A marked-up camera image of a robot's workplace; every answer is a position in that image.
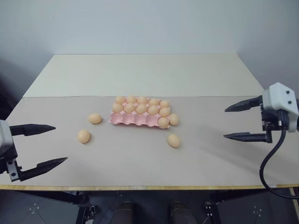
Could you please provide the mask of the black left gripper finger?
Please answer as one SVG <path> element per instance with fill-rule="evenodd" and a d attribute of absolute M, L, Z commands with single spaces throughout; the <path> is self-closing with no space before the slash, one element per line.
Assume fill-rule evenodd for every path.
<path fill-rule="evenodd" d="M 16 135 L 31 136 L 31 135 L 42 134 L 56 129 L 54 126 L 39 125 L 39 124 L 24 124 L 24 125 L 10 126 L 9 128 L 12 136 L 16 136 Z"/>
<path fill-rule="evenodd" d="M 35 168 L 29 169 L 26 171 L 22 171 L 19 174 L 19 180 L 24 181 L 24 180 L 31 179 L 33 177 L 45 174 L 45 173 L 49 172 L 50 170 L 52 170 L 53 168 L 60 165 L 62 162 L 64 162 L 67 159 L 68 159 L 67 157 L 63 157 L 63 158 L 58 158 L 58 159 L 53 159 L 53 160 L 49 160 L 46 162 L 38 163 Z"/>

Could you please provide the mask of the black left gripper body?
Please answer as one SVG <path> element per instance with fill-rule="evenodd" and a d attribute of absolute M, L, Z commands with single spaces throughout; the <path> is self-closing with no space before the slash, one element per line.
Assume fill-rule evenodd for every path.
<path fill-rule="evenodd" d="M 0 173 L 8 173 L 12 182 L 17 180 L 22 181 L 21 167 L 18 166 L 16 161 L 17 156 L 18 154 L 14 145 L 0 156 Z"/>

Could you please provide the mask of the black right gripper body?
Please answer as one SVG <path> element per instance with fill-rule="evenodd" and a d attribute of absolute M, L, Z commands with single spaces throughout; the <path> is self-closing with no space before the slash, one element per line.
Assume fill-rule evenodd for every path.
<path fill-rule="evenodd" d="M 261 106 L 262 128 L 266 131 L 265 139 L 267 143 L 272 143 L 272 131 L 288 130 L 289 115 L 288 112 L 282 109 L 275 111 L 274 109 L 265 109 Z"/>

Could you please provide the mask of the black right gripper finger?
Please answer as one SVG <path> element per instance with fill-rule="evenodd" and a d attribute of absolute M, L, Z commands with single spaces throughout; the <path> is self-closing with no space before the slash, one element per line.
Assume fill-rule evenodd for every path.
<path fill-rule="evenodd" d="M 225 138 L 236 140 L 236 141 L 242 141 L 242 142 L 267 142 L 266 134 L 264 133 L 231 133 L 224 135 Z"/>
<path fill-rule="evenodd" d="M 241 112 L 250 110 L 253 107 L 259 107 L 263 103 L 262 95 L 237 102 L 225 109 L 225 112 Z"/>

